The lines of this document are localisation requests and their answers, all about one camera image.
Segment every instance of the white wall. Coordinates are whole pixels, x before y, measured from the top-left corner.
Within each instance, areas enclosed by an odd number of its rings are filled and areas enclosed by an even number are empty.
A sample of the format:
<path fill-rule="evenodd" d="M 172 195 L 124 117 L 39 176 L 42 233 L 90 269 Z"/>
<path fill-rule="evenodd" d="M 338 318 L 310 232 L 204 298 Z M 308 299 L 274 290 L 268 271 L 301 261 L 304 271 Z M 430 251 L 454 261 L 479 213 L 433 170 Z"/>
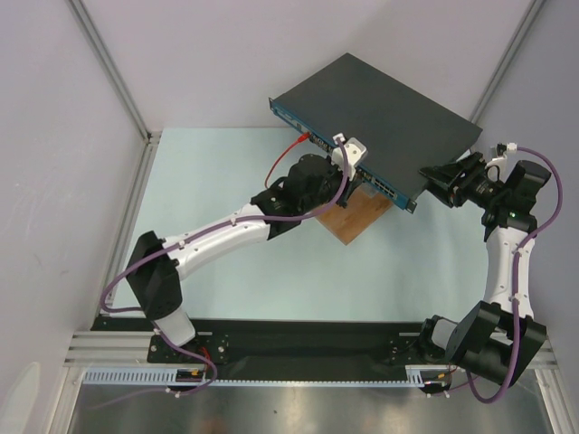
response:
<path fill-rule="evenodd" d="M 142 142 L 64 1 L 3 2 L 0 29 L 0 405 L 40 362 L 36 434 L 94 314 Z"/>
<path fill-rule="evenodd" d="M 558 221 L 539 236 L 531 257 L 536 319 L 548 327 L 567 388 L 579 402 L 579 3 L 547 2 L 485 116 L 481 144 L 516 141 L 546 154 L 563 178 Z M 544 222 L 555 208 L 555 181 L 535 208 Z"/>
<path fill-rule="evenodd" d="M 149 127 L 280 126 L 346 51 L 468 117 L 530 0 L 86 0 Z"/>

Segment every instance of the purple cable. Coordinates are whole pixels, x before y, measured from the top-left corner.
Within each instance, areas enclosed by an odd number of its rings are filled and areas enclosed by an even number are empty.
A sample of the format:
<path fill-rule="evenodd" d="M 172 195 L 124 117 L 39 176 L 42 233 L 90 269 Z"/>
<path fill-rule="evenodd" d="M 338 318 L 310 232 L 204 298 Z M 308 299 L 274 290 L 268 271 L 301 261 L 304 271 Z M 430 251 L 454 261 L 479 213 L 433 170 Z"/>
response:
<path fill-rule="evenodd" d="M 206 357 L 203 357 L 202 355 L 195 354 L 195 353 L 192 353 L 190 351 L 184 350 L 180 346 L 173 344 L 163 333 L 160 333 L 160 335 L 163 338 L 163 340 L 165 341 L 165 343 L 167 345 L 169 345 L 171 348 L 173 348 L 175 351 L 178 351 L 179 353 L 188 355 L 189 357 L 194 357 L 195 359 L 199 360 L 200 362 L 208 364 L 211 367 L 212 375 L 211 375 L 211 379 L 209 381 L 204 382 L 203 384 L 195 387 L 194 389 L 191 389 L 190 391 L 179 392 L 178 396 L 187 396 L 187 395 L 193 395 L 194 393 L 198 393 L 198 392 L 208 388 L 212 382 L 217 380 L 217 367 L 215 366 L 215 363 L 213 363 L 211 360 L 207 359 Z M 110 401 L 103 402 L 101 404 L 97 404 L 95 406 L 89 407 L 89 410 L 100 410 L 104 407 L 108 407 L 109 405 L 118 404 L 119 402 L 130 400 L 131 398 L 135 398 L 135 397 L 140 396 L 140 395 L 146 395 L 146 394 L 149 394 L 152 392 L 167 393 L 166 388 L 151 387 L 148 389 L 143 389 L 141 391 L 136 391 L 136 392 L 128 393 L 128 394 L 123 395 L 123 396 L 119 396 L 118 398 L 115 398 L 114 400 L 110 400 Z"/>
<path fill-rule="evenodd" d="M 339 200 L 339 198 L 342 196 L 342 193 L 346 189 L 346 182 L 347 182 L 348 172 L 349 172 L 346 148 L 344 147 L 344 145 L 341 142 L 339 142 L 338 145 L 340 147 L 340 150 L 342 151 L 342 156 L 344 158 L 344 172 L 343 172 L 344 175 L 342 176 L 342 182 L 340 183 L 340 186 L 337 189 L 337 193 L 332 198 L 331 201 L 326 203 L 324 206 L 317 208 L 316 210 L 310 212 L 309 214 L 296 215 L 293 217 L 284 217 L 284 216 L 279 216 L 279 215 L 246 215 L 246 216 L 238 218 L 235 222 L 248 222 L 248 221 L 254 221 L 254 220 L 263 220 L 265 222 L 302 222 L 302 221 L 307 220 L 307 219 L 318 217 L 320 214 L 323 214 L 324 212 L 329 210 Z M 230 226 L 231 224 L 232 224 L 231 221 L 216 223 L 215 225 L 213 225 L 209 228 L 203 229 L 202 231 L 194 233 L 190 237 L 185 238 L 184 239 L 185 244 L 189 244 L 191 241 L 195 241 L 195 240 L 197 240 L 201 237 L 204 237 L 205 235 L 207 235 L 213 231 L 217 231 L 217 230 L 220 230 L 220 229 L 225 228 L 227 226 Z M 142 310 L 140 307 L 121 307 L 121 308 L 108 307 L 106 305 L 107 297 L 112 292 L 114 287 L 117 286 L 119 284 L 119 282 L 122 279 L 124 279 L 126 276 L 128 276 L 130 273 L 137 270 L 139 267 L 142 267 L 143 265 L 147 264 L 149 261 L 156 259 L 160 256 L 163 256 L 167 253 L 170 253 L 171 251 L 176 250 L 179 247 L 180 247 L 179 243 L 175 243 L 172 246 L 169 246 L 165 249 L 156 251 L 155 253 L 153 253 L 149 256 L 146 256 L 145 258 L 135 262 L 133 265 L 131 265 L 130 267 L 125 269 L 123 272 L 121 272 L 118 276 L 116 276 L 114 279 L 112 279 L 111 282 L 102 291 L 102 294 L 100 295 L 100 308 L 102 310 L 104 310 L 105 312 L 108 312 L 110 314 L 120 314 L 123 312 L 140 312 Z"/>
<path fill-rule="evenodd" d="M 534 231 L 529 233 L 520 242 L 518 247 L 520 249 L 522 249 L 525 247 L 525 245 L 527 245 L 527 243 L 530 240 L 535 238 L 540 232 L 544 231 L 548 226 L 550 226 L 551 223 L 555 221 L 555 219 L 557 218 L 557 216 L 561 212 L 561 206 L 563 205 L 563 183 L 561 182 L 561 177 L 559 176 L 559 173 L 555 169 L 555 166 L 553 165 L 553 163 L 551 163 L 551 161 L 549 161 L 549 159 L 546 156 L 544 156 L 543 154 L 541 154 L 537 151 L 534 151 L 533 149 L 528 149 L 526 147 L 518 147 L 517 150 L 527 152 L 529 154 L 532 154 L 533 156 L 537 156 L 540 159 L 542 159 L 549 166 L 549 169 L 551 169 L 551 172 L 553 173 L 553 176 L 555 177 L 555 181 L 557 184 L 557 206 L 556 206 L 555 210 L 553 211 L 553 215 L 551 215 L 549 220 L 547 220 L 541 226 L 539 226 Z M 521 255 L 520 255 L 519 251 L 516 251 L 515 252 L 515 258 L 513 259 L 513 296 L 515 296 L 518 293 L 518 263 L 520 261 L 520 256 Z M 491 404 L 493 402 L 497 402 L 503 396 L 505 396 L 505 393 L 507 393 L 507 389 L 510 386 L 510 382 L 513 379 L 513 376 L 515 374 L 515 369 L 517 367 L 518 350 L 520 347 L 520 340 L 521 340 L 521 336 L 520 336 L 521 326 L 520 326 L 519 317 L 518 317 L 518 300 L 515 297 L 513 297 L 513 319 L 514 319 L 514 336 L 513 336 L 513 345 L 512 345 L 512 349 L 511 349 L 510 360 L 508 362 L 507 376 L 505 377 L 505 381 L 500 385 L 500 388 L 498 389 L 497 393 L 495 393 L 490 398 L 483 398 L 482 396 L 480 396 L 479 391 L 477 391 L 477 388 L 474 385 L 474 381 L 472 380 L 472 375 L 469 372 L 467 372 L 467 378 L 469 379 L 469 386 L 470 386 L 470 389 L 472 390 L 472 394 L 475 396 L 475 398 L 477 400 L 479 400 L 480 402 L 483 402 L 485 404 Z"/>

